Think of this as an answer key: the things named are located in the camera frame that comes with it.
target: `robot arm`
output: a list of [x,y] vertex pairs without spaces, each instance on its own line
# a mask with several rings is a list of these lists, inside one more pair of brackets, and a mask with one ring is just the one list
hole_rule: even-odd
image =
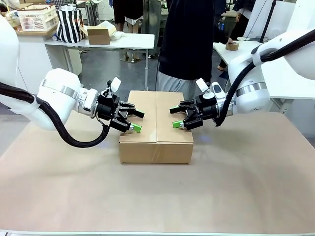
[[[113,127],[122,132],[140,132],[141,126],[128,121],[129,115],[143,118],[144,113],[134,105],[120,101],[113,93],[121,81],[115,78],[107,82],[107,88],[98,93],[95,89],[81,88],[79,78],[68,71],[54,69],[41,82],[38,95],[15,87],[18,66],[19,41],[14,29],[0,16],[0,102],[13,112],[26,116],[38,126],[47,130],[57,130],[68,144],[78,148],[93,147],[102,142]],[[90,142],[75,140],[67,132],[64,124],[71,110],[96,118],[102,124],[102,133]],[[101,119],[110,120],[109,126]]]
[[228,67],[232,87],[227,94],[217,82],[210,85],[199,79],[196,83],[204,94],[170,109],[170,113],[187,114],[184,120],[174,122],[173,127],[190,130],[202,126],[206,119],[213,119],[220,126],[228,116],[262,110],[270,101],[261,72],[265,62],[284,57],[296,73],[314,79],[315,69],[308,59],[315,54],[314,41],[315,30],[289,31],[261,44],[250,54],[235,58]]

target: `white cloth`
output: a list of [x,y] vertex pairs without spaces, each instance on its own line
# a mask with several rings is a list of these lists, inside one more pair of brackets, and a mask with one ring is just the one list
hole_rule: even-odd
[[125,17],[126,21],[129,23],[129,24],[132,24],[133,26],[137,23],[138,20],[143,20],[143,16],[141,16],[140,18],[136,19],[136,20],[133,20],[133,19],[130,19],[128,17]]
[[245,16],[247,19],[250,19],[252,12],[245,9],[245,8],[241,8],[238,10],[239,13],[241,13],[243,16]]

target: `black and white striped bag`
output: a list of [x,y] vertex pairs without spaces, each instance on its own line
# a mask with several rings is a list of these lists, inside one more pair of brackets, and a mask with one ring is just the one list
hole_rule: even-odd
[[57,37],[66,43],[77,43],[85,38],[80,30],[83,26],[82,14],[80,10],[58,11],[59,24],[57,27]]

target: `white basket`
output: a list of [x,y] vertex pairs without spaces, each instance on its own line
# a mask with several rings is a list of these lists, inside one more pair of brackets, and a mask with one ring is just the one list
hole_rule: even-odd
[[48,32],[59,22],[55,5],[30,5],[18,15],[23,31]]

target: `small cardboard box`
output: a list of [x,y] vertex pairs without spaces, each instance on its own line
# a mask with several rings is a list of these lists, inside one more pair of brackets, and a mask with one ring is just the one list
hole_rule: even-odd
[[108,21],[98,26],[81,26],[80,29],[88,37],[90,45],[110,44],[110,36],[117,31],[115,26]]
[[140,133],[122,133],[119,139],[121,163],[189,164],[193,149],[192,133],[174,129],[174,121],[185,114],[170,114],[169,109],[183,101],[178,92],[131,91],[128,102],[145,113],[144,118],[129,117],[142,126]]

